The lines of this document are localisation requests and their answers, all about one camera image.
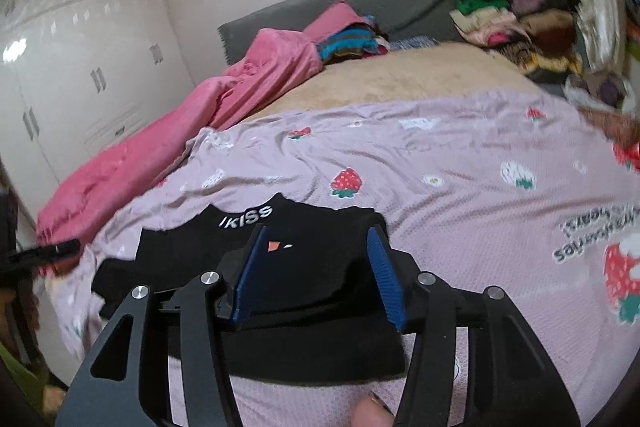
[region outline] black shirt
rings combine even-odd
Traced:
[[[366,251],[367,230],[386,224],[372,208],[340,210],[276,194],[241,213],[208,206],[173,230],[143,230],[134,261],[106,259],[92,290],[111,317],[139,284],[183,286],[244,247],[256,223],[267,225],[268,263],[260,263],[260,309],[237,333],[223,334],[233,375],[304,383],[344,383],[404,371],[400,336],[386,320]],[[179,335],[170,330],[170,354]]]

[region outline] headboard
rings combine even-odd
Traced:
[[[218,28],[226,63],[244,57],[261,28],[302,31],[337,0],[287,0],[253,12]],[[459,0],[345,0],[360,15],[373,15],[392,40],[427,35],[441,41],[462,41],[449,11]]]

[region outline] wardrobe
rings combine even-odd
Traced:
[[[31,217],[194,84],[164,0],[0,0],[0,160]]]

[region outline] mattress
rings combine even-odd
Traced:
[[[290,110],[469,96],[494,89],[540,92],[506,58],[488,55],[469,44],[445,42],[433,48],[331,64],[246,120]]]
[[[487,91],[486,73],[475,78],[483,92],[465,97],[352,103],[224,132],[204,128],[185,165],[118,211],[60,285],[53,300],[65,344],[82,358],[97,338],[102,300],[91,293],[93,275],[107,257],[132,259],[143,227],[176,227],[209,203],[242,212],[277,192],[332,208],[372,206],[385,216],[392,247],[410,252],[422,269],[459,288],[505,288],[585,425],[640,347],[639,310],[617,286],[631,284],[640,258],[640,177],[565,101],[529,92],[526,82],[525,92]],[[339,198],[332,181],[347,168],[362,183],[353,197]],[[626,267],[622,275],[606,273],[612,256]],[[410,354],[413,338],[404,341]],[[452,425],[465,403],[464,330],[456,356]],[[170,384],[174,421],[185,425],[173,359]],[[395,410],[404,380],[297,387],[234,377],[232,384],[246,427],[347,427],[369,389]]]

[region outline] metal screw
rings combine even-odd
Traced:
[[[504,290],[498,286],[489,286],[486,290],[486,294],[489,295],[490,298],[499,301],[504,297]]]
[[[200,276],[200,281],[205,284],[213,284],[214,282],[218,282],[218,279],[220,279],[218,272],[204,272]]]
[[[431,286],[436,282],[436,276],[431,272],[418,273],[418,282],[423,286]]]
[[[131,296],[134,299],[144,299],[149,293],[149,288],[146,286],[140,285],[136,286],[131,290]]]

